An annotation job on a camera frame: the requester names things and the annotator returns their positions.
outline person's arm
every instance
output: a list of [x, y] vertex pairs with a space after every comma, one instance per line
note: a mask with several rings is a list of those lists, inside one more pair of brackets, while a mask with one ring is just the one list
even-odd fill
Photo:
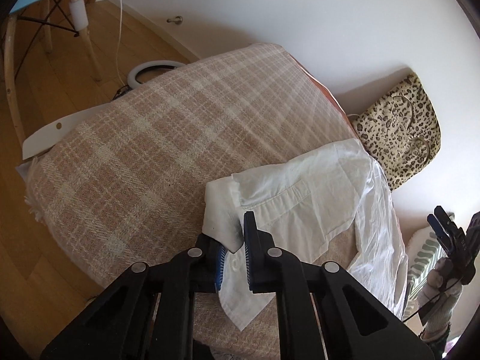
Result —
[[[422, 307], [440, 293], [438, 288], [443, 284], [443, 277], [440, 274], [440, 270], [445, 264], [445, 261], [446, 258], [438, 260], [435, 268], [429, 272], [427, 282], [418, 294], [417, 302], [419, 307]], [[425, 325], [425, 329], [419, 336], [430, 347], [435, 356], [435, 360], [442, 359], [448, 335], [450, 334], [450, 320], [453, 309], [462, 293], [462, 284], [457, 279], [449, 280], [446, 287], [448, 288], [445, 292], [448, 296], [447, 300], [440, 309], [430, 317]]]

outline hand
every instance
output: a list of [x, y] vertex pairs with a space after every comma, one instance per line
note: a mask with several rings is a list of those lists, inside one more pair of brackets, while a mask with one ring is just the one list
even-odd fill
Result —
[[[446, 263], [447, 258], [443, 257], [437, 261], [435, 268], [433, 268], [427, 276], [427, 282], [421, 289], [421, 292], [418, 294], [417, 302], [418, 307], [422, 307], [430, 299], [434, 299], [436, 302], [438, 300], [438, 290], [442, 284], [444, 277], [441, 274], [442, 268]], [[448, 329], [450, 324], [450, 319], [452, 318], [453, 309], [458, 302], [458, 298], [462, 293], [462, 283], [458, 279], [450, 279], [446, 285], [447, 291], [447, 300], [445, 303], [430, 317], [428, 320], [425, 330], [421, 334], [421, 339], [433, 341], [441, 337]]]

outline white plastic cylinder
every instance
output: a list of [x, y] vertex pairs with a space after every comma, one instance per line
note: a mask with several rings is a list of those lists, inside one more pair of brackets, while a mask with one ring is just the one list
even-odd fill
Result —
[[85, 10], [84, 0], [71, 1], [70, 13], [75, 31], [81, 31], [88, 27], [87, 11]]

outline wooden floor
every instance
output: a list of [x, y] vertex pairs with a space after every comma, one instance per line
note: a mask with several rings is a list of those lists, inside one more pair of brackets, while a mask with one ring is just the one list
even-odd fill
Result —
[[[53, 29], [53, 52], [42, 42], [27, 56], [16, 85], [26, 135], [52, 121], [111, 100], [121, 86], [115, 68], [119, 10], [107, 1], [87, 8], [90, 37], [103, 80], [95, 82], [80, 38]], [[170, 45], [124, 13], [118, 57], [122, 79], [151, 60], [188, 62]], [[0, 315], [27, 353], [36, 359], [45, 345], [101, 288], [63, 253], [24, 202], [25, 184], [15, 171], [21, 148], [0, 82]]]

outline silver rivet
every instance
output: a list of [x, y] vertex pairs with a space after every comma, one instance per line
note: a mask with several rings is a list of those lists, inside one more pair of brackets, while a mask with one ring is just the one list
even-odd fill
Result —
[[188, 251], [188, 255], [190, 257], [200, 257], [202, 255], [202, 249], [198, 248], [198, 247], [192, 247], [189, 251]]
[[277, 247], [271, 247], [267, 251], [267, 253], [269, 256], [272, 256], [272, 257], [280, 257], [282, 255], [282, 251]]
[[333, 261], [327, 262], [323, 267], [327, 272], [330, 272], [331, 274], [334, 274], [340, 270], [340, 267], [338, 266], [338, 264]]
[[141, 261], [138, 261], [131, 266], [131, 270], [134, 271], [136, 274], [143, 272], [145, 269], [147, 269], [147, 266], [144, 262]]

